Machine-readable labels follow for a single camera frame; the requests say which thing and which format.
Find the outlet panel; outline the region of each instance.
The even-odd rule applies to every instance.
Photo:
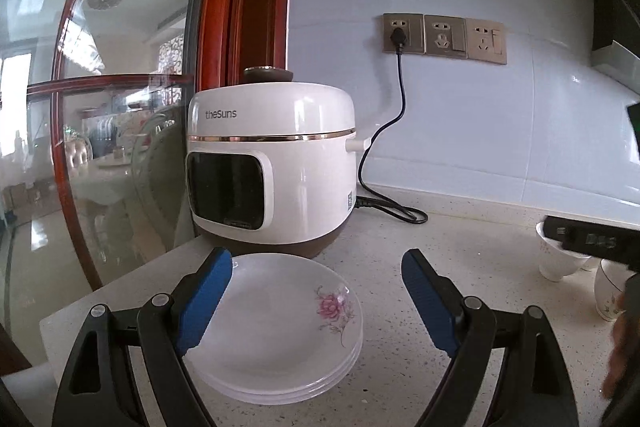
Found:
[[[481,19],[465,19],[466,52],[469,58],[507,63],[507,42],[504,25]]]
[[[427,55],[466,58],[465,20],[441,15],[424,16]]]
[[[395,53],[396,47],[391,42],[391,33],[402,28],[407,42],[403,53],[424,54],[424,19],[421,13],[385,13],[382,16],[383,51]]]

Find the blue rubber pad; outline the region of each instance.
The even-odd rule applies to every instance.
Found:
[[[175,349],[183,357],[187,349],[200,343],[213,313],[231,280],[233,263],[228,250],[223,251],[204,275],[190,301],[180,314]]]
[[[455,318],[447,310],[436,288],[427,274],[411,254],[411,250],[402,257],[402,281],[414,301],[420,318],[427,326],[427,332],[433,344],[453,358],[460,343],[455,335]]]

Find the speckled stone countertop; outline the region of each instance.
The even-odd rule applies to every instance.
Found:
[[[197,269],[212,248],[199,237],[43,319],[40,330],[56,380],[89,309],[136,307]],[[402,254],[420,248],[434,269],[463,295],[476,295],[494,309],[521,312],[540,306],[548,315],[569,368],[580,425],[595,427],[606,407],[599,389],[610,349],[610,324],[594,309],[593,272],[578,271],[560,283],[537,268],[539,245],[531,226],[497,224],[432,214],[408,225],[375,210],[357,210],[341,236],[317,261],[342,275],[362,302],[364,347],[347,377],[312,400],[257,406],[228,399],[197,377],[194,383],[220,427],[413,426],[427,406],[449,359],[433,346],[400,275]],[[481,426],[502,353],[494,350],[481,393],[467,425]],[[140,350],[134,371],[152,427],[162,426]]]

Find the thesuns logo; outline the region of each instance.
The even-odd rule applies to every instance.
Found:
[[[204,118],[206,118],[207,120],[210,120],[211,118],[235,118],[236,116],[238,116],[238,112],[235,110],[233,111],[217,110],[217,111],[204,112]]]

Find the stack of plates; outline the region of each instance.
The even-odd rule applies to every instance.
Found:
[[[186,358],[204,382],[248,403],[280,405],[328,391],[362,348],[362,308],[346,282],[281,253],[234,258],[231,282]]]

